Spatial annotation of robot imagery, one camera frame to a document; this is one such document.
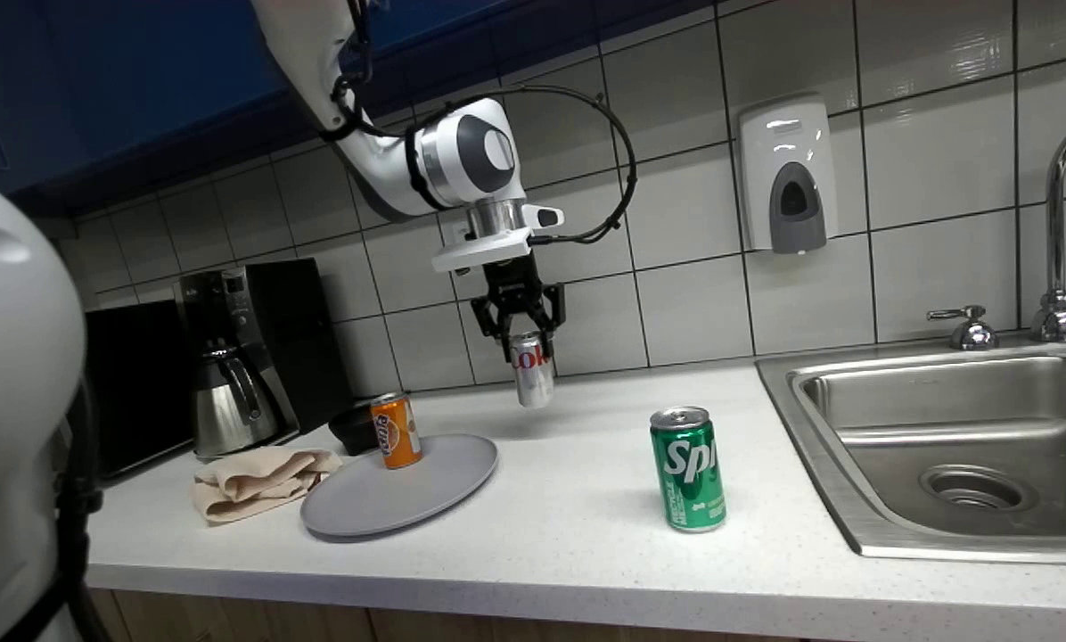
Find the sink basin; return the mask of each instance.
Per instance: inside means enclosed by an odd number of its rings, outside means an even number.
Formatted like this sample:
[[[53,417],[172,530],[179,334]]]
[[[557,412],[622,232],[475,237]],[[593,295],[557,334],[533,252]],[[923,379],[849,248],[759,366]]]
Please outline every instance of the sink basin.
[[[759,374],[854,554],[1066,560],[1066,345]]]

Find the kitchen counter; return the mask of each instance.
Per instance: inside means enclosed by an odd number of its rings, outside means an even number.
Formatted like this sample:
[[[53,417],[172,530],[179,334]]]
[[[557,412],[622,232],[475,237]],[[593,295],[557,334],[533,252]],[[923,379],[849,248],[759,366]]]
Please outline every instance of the kitchen counter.
[[[728,523],[664,519],[647,412],[713,412]],[[106,490],[92,587],[490,613],[806,637],[1066,637],[1066,568],[854,555],[757,366],[418,395],[418,433],[489,434],[496,479],[452,515],[373,543],[317,543],[298,506],[202,529],[187,454]],[[326,433],[307,445],[339,445]]]

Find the soap dispenser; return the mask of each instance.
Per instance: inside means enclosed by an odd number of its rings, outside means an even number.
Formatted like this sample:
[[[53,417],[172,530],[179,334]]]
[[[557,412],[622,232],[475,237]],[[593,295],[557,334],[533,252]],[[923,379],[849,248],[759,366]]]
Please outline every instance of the soap dispenser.
[[[743,242],[808,252],[839,237],[825,108],[816,96],[740,113]]]

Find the wall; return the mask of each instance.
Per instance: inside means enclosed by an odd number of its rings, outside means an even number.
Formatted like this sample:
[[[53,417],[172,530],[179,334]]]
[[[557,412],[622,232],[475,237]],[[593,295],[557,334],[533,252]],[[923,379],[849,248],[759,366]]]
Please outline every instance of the wall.
[[[539,252],[570,298],[559,374],[923,338],[947,332],[923,313],[959,303],[1029,325],[1066,0],[729,0],[496,77],[525,82],[607,96],[641,153],[622,232]],[[835,113],[846,237],[808,257],[740,252],[734,113],[796,94]],[[568,227],[596,226],[620,193],[607,124],[559,101],[508,113],[526,193]],[[173,295],[199,266],[317,257],[363,391],[505,380],[467,310],[480,279],[429,266],[461,227],[379,221],[311,141],[82,218],[60,248],[89,307]]]

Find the sprite can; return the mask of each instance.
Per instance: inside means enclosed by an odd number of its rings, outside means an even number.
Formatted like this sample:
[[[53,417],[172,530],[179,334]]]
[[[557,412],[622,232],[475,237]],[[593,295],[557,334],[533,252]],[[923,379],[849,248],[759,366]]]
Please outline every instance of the sprite can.
[[[675,530],[713,530],[723,519],[723,490],[713,420],[703,405],[665,405],[647,417],[665,519]]]

